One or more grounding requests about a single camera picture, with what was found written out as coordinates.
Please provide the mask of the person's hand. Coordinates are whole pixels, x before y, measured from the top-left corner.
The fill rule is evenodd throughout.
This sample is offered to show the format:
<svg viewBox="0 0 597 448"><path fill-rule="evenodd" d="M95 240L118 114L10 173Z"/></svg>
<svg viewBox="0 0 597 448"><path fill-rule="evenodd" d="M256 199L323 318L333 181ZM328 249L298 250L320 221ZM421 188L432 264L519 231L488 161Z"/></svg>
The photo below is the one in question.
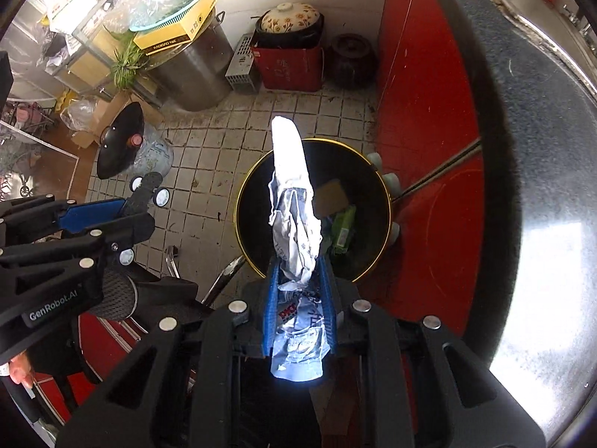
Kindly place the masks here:
<svg viewBox="0 0 597 448"><path fill-rule="evenodd" d="M18 385L22 385L25 388L31 388L33 386L33 373L31 363L27 357L27 352L23 351L13 357L9 363L9 377Z"/></svg>

